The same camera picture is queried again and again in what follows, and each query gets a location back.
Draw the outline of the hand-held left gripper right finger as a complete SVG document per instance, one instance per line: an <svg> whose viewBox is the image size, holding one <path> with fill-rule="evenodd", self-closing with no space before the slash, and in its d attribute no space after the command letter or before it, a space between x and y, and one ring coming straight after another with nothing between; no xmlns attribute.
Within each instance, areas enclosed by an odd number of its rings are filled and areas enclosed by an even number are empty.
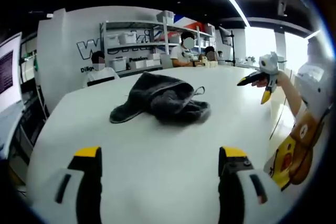
<svg viewBox="0 0 336 224"><path fill-rule="evenodd" d="M219 223L282 223L288 203L279 186L247 154L227 146L218 154Z"/></svg>

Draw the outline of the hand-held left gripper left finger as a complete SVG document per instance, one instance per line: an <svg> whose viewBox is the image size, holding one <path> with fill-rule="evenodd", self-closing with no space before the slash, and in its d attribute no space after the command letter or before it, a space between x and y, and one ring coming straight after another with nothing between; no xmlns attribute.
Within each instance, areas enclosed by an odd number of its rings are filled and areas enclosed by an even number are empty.
<svg viewBox="0 0 336 224"><path fill-rule="evenodd" d="M42 184L33 210L43 223L101 223L101 178L101 147L82 148Z"/></svg>

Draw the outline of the person's right hand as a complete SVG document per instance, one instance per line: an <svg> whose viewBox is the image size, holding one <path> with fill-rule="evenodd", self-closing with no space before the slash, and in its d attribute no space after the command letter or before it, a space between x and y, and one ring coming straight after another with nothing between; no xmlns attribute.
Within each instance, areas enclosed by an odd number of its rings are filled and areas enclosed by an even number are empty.
<svg viewBox="0 0 336 224"><path fill-rule="evenodd" d="M266 87L267 83L268 83L267 78L263 78L263 79L253 82L251 85L253 87L256 86L258 88L262 88L262 87ZM281 83L282 83L282 74L279 73L277 74L276 85L280 87Z"/></svg>

